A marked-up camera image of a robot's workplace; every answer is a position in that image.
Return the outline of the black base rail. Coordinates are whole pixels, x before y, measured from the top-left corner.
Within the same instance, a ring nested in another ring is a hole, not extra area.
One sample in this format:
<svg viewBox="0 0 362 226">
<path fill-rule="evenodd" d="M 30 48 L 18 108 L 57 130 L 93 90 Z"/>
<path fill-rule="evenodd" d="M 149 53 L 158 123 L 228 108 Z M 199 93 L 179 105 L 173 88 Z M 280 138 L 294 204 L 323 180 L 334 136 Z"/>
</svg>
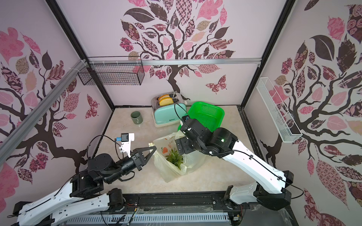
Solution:
<svg viewBox="0 0 362 226">
<path fill-rule="evenodd" d="M 124 194 L 125 210 L 154 212 L 224 212 L 229 217 L 241 216 L 252 207 L 261 205 L 272 211 L 279 211 L 290 205 L 284 199 L 269 199 L 259 196 L 256 201 L 242 201 L 236 204 L 226 198 L 226 191 L 186 192 L 186 193 L 152 193 Z"/>
</svg>

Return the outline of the aluminium frame bar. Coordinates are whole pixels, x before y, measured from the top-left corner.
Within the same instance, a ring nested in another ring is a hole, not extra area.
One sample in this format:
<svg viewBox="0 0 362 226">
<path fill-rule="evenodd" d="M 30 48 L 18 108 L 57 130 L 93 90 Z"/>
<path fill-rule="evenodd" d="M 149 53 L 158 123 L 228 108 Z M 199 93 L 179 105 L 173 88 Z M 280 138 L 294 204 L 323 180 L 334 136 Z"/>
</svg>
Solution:
<svg viewBox="0 0 362 226">
<path fill-rule="evenodd" d="M 90 61 L 90 64 L 137 64 L 144 66 L 165 65 L 220 65 L 220 64 L 261 64 L 261 58 L 225 58 L 225 59 L 168 59 L 168 60 L 98 60 Z"/>
<path fill-rule="evenodd" d="M 52 104 L 57 100 L 61 93 L 66 90 L 68 85 L 77 76 L 79 70 L 86 66 L 85 60 L 78 61 L 70 70 L 66 76 L 53 88 L 46 97 L 40 101 L 40 103 L 34 108 L 34 110 L 25 117 L 21 124 L 15 128 L 15 130 L 4 140 L 1 145 L 1 164 L 6 162 L 7 158 L 18 145 L 24 140 L 27 134 L 38 123 L 40 118 L 51 108 Z"/>
</svg>

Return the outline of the bread slice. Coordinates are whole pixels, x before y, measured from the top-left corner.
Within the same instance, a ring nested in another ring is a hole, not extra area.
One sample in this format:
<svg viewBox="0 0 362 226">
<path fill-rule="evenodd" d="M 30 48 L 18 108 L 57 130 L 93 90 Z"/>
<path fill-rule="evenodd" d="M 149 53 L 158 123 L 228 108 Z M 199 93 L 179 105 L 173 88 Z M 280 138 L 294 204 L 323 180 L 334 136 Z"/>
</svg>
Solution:
<svg viewBox="0 0 362 226">
<path fill-rule="evenodd" d="M 160 106 L 171 105 L 171 104 L 173 104 L 173 103 L 174 103 L 174 101 L 173 101 L 173 99 L 170 98 L 170 97 L 162 98 L 162 99 L 160 99 L 160 101 L 159 101 L 159 105 L 160 105 Z"/>
<path fill-rule="evenodd" d="M 157 100 L 158 100 L 158 101 L 161 101 L 162 99 L 164 99 L 164 98 L 169 98 L 169 97 L 170 97 L 169 94 L 165 94 L 165 95 L 159 97 Z"/>
</svg>

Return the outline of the aluminium frame bar left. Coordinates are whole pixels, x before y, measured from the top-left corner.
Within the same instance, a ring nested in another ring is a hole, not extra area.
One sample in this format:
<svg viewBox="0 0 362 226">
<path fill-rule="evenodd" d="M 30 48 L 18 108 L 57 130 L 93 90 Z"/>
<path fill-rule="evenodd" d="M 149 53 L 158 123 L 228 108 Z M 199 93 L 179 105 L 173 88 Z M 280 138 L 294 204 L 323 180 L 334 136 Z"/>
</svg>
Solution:
<svg viewBox="0 0 362 226">
<path fill-rule="evenodd" d="M 86 66 L 85 60 L 78 61 L 70 70 L 66 76 L 53 88 L 46 97 L 40 101 L 40 103 L 34 108 L 34 110 L 25 117 L 21 124 L 15 128 L 15 130 L 4 140 L 1 145 L 1 164 L 6 162 L 7 158 L 18 145 L 24 140 L 27 134 L 38 123 L 40 118 L 51 108 L 52 104 L 57 100 L 61 93 L 66 90 L 68 85 L 77 76 L 79 70 Z"/>
</svg>

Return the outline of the aluminium frame bar back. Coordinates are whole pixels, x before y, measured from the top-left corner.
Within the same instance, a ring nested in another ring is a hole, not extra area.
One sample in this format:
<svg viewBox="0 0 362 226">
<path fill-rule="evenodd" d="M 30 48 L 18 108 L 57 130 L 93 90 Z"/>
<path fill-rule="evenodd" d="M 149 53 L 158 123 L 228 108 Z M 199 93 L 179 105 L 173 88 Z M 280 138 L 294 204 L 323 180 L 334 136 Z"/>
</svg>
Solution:
<svg viewBox="0 0 362 226">
<path fill-rule="evenodd" d="M 90 64 L 137 64 L 144 66 L 165 65 L 220 65 L 220 64 L 261 64 L 261 58 L 225 58 L 225 59 L 168 59 L 168 60 L 98 60 L 90 61 Z"/>
</svg>

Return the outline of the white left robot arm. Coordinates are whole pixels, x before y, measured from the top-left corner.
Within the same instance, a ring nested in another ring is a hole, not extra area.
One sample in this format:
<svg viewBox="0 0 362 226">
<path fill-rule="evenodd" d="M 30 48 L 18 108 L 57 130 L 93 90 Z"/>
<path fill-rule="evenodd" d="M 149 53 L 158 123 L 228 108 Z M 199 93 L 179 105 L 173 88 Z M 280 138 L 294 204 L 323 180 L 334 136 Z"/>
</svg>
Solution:
<svg viewBox="0 0 362 226">
<path fill-rule="evenodd" d="M 102 153 L 88 161 L 87 169 L 72 176 L 60 189 L 34 202 L 18 202 L 13 216 L 17 226 L 56 226 L 71 218 L 93 212 L 120 211 L 125 207 L 122 190 L 100 194 L 104 184 L 123 181 L 122 176 L 142 170 L 156 147 L 137 148 L 115 162 Z"/>
</svg>

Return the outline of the green plastic basket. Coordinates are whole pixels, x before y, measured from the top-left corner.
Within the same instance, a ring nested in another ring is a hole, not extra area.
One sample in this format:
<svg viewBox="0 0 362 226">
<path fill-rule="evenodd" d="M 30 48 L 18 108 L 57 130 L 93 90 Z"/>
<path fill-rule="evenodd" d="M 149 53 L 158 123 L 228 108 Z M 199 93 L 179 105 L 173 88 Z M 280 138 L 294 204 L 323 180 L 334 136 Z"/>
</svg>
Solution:
<svg viewBox="0 0 362 226">
<path fill-rule="evenodd" d="M 222 124 L 224 110 L 205 102 L 195 102 L 187 112 L 191 119 L 198 120 L 203 126 L 214 132 Z"/>
</svg>

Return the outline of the large pineapple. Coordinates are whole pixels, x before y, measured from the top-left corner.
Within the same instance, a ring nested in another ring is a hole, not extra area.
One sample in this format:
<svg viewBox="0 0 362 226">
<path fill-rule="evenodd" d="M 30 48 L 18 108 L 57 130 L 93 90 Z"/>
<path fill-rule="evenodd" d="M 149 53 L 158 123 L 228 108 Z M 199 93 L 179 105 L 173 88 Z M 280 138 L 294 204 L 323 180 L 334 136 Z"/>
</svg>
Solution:
<svg viewBox="0 0 362 226">
<path fill-rule="evenodd" d="M 169 155 L 166 156 L 166 160 L 176 166 L 179 170 L 181 169 L 181 164 L 183 164 L 183 156 L 178 153 L 176 150 L 171 150 Z"/>
</svg>

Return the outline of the cream plastic bag orange print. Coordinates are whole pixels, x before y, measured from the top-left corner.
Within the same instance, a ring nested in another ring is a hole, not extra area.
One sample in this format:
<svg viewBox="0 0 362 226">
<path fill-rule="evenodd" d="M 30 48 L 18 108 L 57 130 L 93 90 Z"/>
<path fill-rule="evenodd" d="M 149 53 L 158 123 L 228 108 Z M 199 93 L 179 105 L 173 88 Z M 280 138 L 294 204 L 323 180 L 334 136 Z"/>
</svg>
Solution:
<svg viewBox="0 0 362 226">
<path fill-rule="evenodd" d="M 176 141 L 184 137 L 178 131 L 153 141 L 156 146 L 154 165 L 166 183 L 196 171 L 205 162 L 206 156 L 198 151 L 179 154 Z"/>
</svg>

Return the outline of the mint green toaster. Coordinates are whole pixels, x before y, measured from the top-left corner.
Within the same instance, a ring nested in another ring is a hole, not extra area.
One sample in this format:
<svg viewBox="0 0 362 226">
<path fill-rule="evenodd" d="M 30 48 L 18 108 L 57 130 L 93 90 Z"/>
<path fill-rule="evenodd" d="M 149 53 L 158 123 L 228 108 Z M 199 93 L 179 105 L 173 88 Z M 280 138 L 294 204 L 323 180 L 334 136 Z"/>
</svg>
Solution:
<svg viewBox="0 0 362 226">
<path fill-rule="evenodd" d="M 165 94 L 169 94 L 174 103 L 171 105 L 160 106 L 157 99 Z M 186 104 L 187 102 L 185 102 L 182 95 L 176 91 L 153 97 L 151 100 L 151 107 L 153 109 L 155 126 L 160 128 L 180 123 L 180 119 L 187 114 Z"/>
</svg>

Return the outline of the front bread slice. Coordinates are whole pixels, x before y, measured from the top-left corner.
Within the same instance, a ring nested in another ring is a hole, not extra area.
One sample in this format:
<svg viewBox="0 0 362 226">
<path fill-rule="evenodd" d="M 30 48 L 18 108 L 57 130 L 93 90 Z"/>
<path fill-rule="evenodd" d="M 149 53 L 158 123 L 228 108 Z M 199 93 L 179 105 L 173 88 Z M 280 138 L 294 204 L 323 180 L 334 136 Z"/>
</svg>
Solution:
<svg viewBox="0 0 362 226">
<path fill-rule="evenodd" d="M 162 99 L 160 99 L 160 101 L 159 101 L 159 105 L 160 105 L 160 106 L 171 105 L 171 104 L 173 104 L 173 103 L 174 103 L 174 101 L 173 101 L 173 99 L 170 98 L 170 97 L 162 98 Z"/>
</svg>

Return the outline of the green ceramic cup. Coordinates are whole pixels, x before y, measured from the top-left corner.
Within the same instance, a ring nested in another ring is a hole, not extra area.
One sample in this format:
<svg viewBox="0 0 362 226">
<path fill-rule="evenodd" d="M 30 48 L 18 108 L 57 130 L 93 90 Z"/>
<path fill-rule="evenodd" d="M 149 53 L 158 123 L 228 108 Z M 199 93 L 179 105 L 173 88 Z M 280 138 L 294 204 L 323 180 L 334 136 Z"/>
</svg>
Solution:
<svg viewBox="0 0 362 226">
<path fill-rule="evenodd" d="M 131 119 L 134 124 L 140 125 L 143 122 L 143 117 L 139 111 L 134 111 L 131 113 Z"/>
</svg>

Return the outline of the back bread slice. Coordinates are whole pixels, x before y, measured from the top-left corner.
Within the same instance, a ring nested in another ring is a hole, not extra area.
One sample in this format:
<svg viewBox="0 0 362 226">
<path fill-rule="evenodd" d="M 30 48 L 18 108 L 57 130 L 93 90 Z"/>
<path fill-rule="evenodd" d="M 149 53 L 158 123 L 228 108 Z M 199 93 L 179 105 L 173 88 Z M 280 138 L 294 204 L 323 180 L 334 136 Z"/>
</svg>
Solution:
<svg viewBox="0 0 362 226">
<path fill-rule="evenodd" d="M 164 98 L 169 98 L 169 97 L 170 97 L 169 94 L 165 94 L 165 95 L 159 97 L 157 100 L 158 100 L 158 101 L 161 101 L 162 99 L 164 99 Z"/>
</svg>

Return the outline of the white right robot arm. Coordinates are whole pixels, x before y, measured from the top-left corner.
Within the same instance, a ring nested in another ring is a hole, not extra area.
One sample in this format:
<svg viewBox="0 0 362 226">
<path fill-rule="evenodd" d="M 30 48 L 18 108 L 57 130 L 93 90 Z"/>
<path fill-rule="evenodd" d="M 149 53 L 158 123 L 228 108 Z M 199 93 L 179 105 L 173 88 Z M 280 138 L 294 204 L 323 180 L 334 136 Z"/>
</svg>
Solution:
<svg viewBox="0 0 362 226">
<path fill-rule="evenodd" d="M 180 131 L 184 137 L 176 140 L 180 155 L 198 151 L 218 157 L 234 164 L 255 180 L 246 186 L 228 187 L 222 200 L 228 208 L 257 202 L 265 208 L 278 211 L 291 204 L 292 194 L 287 187 L 293 183 L 292 172 L 270 166 L 225 128 L 211 132 L 189 116 L 182 117 L 181 121 Z"/>
</svg>

